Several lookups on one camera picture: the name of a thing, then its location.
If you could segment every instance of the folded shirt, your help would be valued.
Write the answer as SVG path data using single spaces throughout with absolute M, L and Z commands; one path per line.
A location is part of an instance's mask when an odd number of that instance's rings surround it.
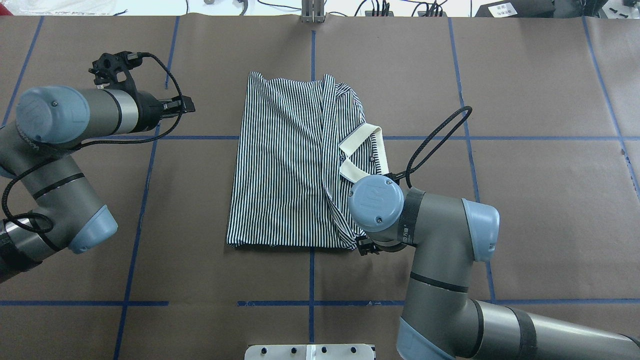
M 227 243 L 354 249 L 364 235 L 347 208 L 353 183 L 388 173 L 382 133 L 331 75 L 249 75 Z

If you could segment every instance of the black device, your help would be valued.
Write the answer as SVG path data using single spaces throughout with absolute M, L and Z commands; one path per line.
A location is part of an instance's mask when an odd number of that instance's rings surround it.
M 508 0 L 481 5 L 476 17 L 554 17 L 552 0 Z

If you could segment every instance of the white label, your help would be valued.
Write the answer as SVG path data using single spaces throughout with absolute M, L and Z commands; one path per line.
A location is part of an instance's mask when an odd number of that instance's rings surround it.
M 489 6 L 489 11 L 493 17 L 507 17 L 518 14 L 511 3 Z

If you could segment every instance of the blue tape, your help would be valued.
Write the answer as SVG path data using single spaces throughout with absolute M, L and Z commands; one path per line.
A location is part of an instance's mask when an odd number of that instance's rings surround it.
M 593 61 L 593 67 L 596 70 L 596 75 L 598 75 L 598 81 L 600 82 L 600 87 L 602 88 L 602 93 L 604 94 L 604 99 L 607 103 L 609 114 L 611 115 L 611 121 L 613 122 L 613 127 L 616 129 L 616 134 L 618 135 L 618 140 L 620 141 L 620 147 L 622 148 L 622 151 L 625 152 L 625 162 L 627 163 L 627 169 L 629 170 L 631 181 L 634 184 L 636 196 L 638 200 L 640 200 L 640 186 L 638 186 L 636 172 L 634 171 L 634 167 L 631 164 L 631 160 L 629 160 L 627 146 L 625 145 L 625 141 L 622 138 L 622 132 L 620 131 L 620 126 L 618 125 L 618 118 L 616 118 L 616 114 L 613 111 L 613 106 L 611 105 L 611 99 L 609 98 L 607 87 L 604 85 L 604 80 L 602 79 L 602 74 L 600 73 L 600 66 L 598 65 L 598 60 L 596 59 L 596 55 L 593 52 L 593 45 L 591 44 L 591 35 L 589 34 L 589 27 L 587 26 L 587 20 L 584 16 L 582 17 L 582 25 L 584 26 L 584 34 L 587 38 L 587 45 L 589 45 L 589 53 L 591 54 L 591 61 Z
M 311 30 L 311 81 L 316 80 L 316 31 Z
M 180 17 L 175 17 L 175 24 L 173 25 L 173 38 L 171 39 L 171 49 L 169 50 L 169 62 L 166 64 L 166 68 L 171 71 L 171 64 L 173 63 L 173 50 L 175 50 L 175 40 L 178 37 L 178 27 L 180 26 Z M 169 74 L 164 79 L 164 89 L 169 89 Z
M 0 306 L 124 306 L 124 301 L 0 300 Z M 168 301 L 131 301 L 128 306 L 169 306 Z
M 0 127 L 5 126 L 7 121 L 9 120 L 9 114 L 11 113 L 13 102 L 15 101 L 15 97 L 18 95 L 18 90 L 20 89 L 20 83 L 22 82 L 24 71 L 27 69 L 27 65 L 29 64 L 29 59 L 31 59 L 31 53 L 33 52 L 33 48 L 35 47 L 36 41 L 38 40 L 38 35 L 40 35 L 40 29 L 42 29 L 43 22 L 44 22 L 44 16 L 41 16 L 40 21 L 38 21 L 38 26 L 36 27 L 36 32 L 33 34 L 33 38 L 31 39 L 31 45 L 29 46 L 29 51 L 27 51 L 27 56 L 24 59 L 24 63 L 22 63 L 22 69 L 20 69 L 18 80 L 15 82 L 15 88 L 13 88 L 11 99 L 9 99 L 9 106 L 7 106 L 6 112 L 4 113 L 4 118 L 2 120 L 2 125 L 0 125 Z
M 237 302 L 239 307 L 252 307 L 252 306 L 309 306 L 307 300 L 281 300 L 281 301 L 239 301 Z
M 309 249 L 309 343 L 316 341 L 314 325 L 314 306 L 316 296 L 316 249 Z
M 237 135 L 167 135 L 163 139 L 167 140 L 238 140 L 240 136 Z
M 469 136 L 471 140 L 612 141 L 615 136 Z
M 316 306 L 404 306 L 403 300 L 324 300 L 316 301 Z
M 157 136 L 160 133 L 160 125 L 156 126 L 156 134 Z M 120 356 L 120 345 L 122 344 L 122 334 L 124 333 L 124 325 L 127 321 L 127 308 L 128 301 L 131 295 L 131 284 L 133 283 L 133 272 L 136 268 L 136 258 L 138 257 L 138 246 L 140 244 L 140 235 L 142 233 L 142 219 L 145 216 L 145 210 L 147 207 L 147 199 L 149 195 L 149 182 L 151 181 L 151 172 L 154 168 L 154 160 L 156 158 L 156 149 L 157 149 L 158 141 L 154 141 L 154 144 L 151 148 L 151 156 L 149 158 L 149 166 L 147 169 L 147 179 L 145 181 L 145 190 L 142 195 L 142 203 L 140 205 L 140 215 L 138 216 L 138 226 L 136 228 L 136 238 L 133 242 L 133 252 L 131 254 L 131 263 L 129 264 L 129 275 L 127 276 L 127 288 L 124 293 L 124 304 L 122 306 L 122 313 L 120 315 L 120 326 L 118 326 L 118 337 L 116 339 L 116 347 L 113 351 L 113 359 L 118 359 Z
M 456 50 L 456 39 L 453 35 L 453 21 L 450 17 L 447 18 L 449 21 L 449 37 L 451 38 L 451 54 L 453 55 L 453 66 L 456 71 L 456 82 L 458 84 L 458 97 L 460 98 L 460 107 L 464 107 L 465 100 L 462 97 L 462 80 L 460 79 L 460 66 L 458 65 L 458 52 Z M 474 196 L 476 198 L 476 202 L 480 202 L 480 189 L 478 187 L 478 180 L 476 176 L 476 163 L 474 161 L 473 150 L 471 148 L 471 134 L 469 133 L 469 124 L 465 122 L 465 138 L 467 141 L 467 153 L 469 157 L 469 167 L 471 168 L 471 181 L 474 185 Z M 491 270 L 491 262 L 486 262 L 486 280 L 489 285 L 489 294 L 491 296 L 491 301 L 495 301 L 495 288 L 493 287 L 493 273 Z

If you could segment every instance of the metal bracket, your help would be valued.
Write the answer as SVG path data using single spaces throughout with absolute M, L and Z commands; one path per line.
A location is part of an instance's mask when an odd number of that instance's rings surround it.
M 324 22 L 324 0 L 302 0 L 302 22 Z
M 374 345 L 311 344 L 251 345 L 244 360 L 375 360 Z

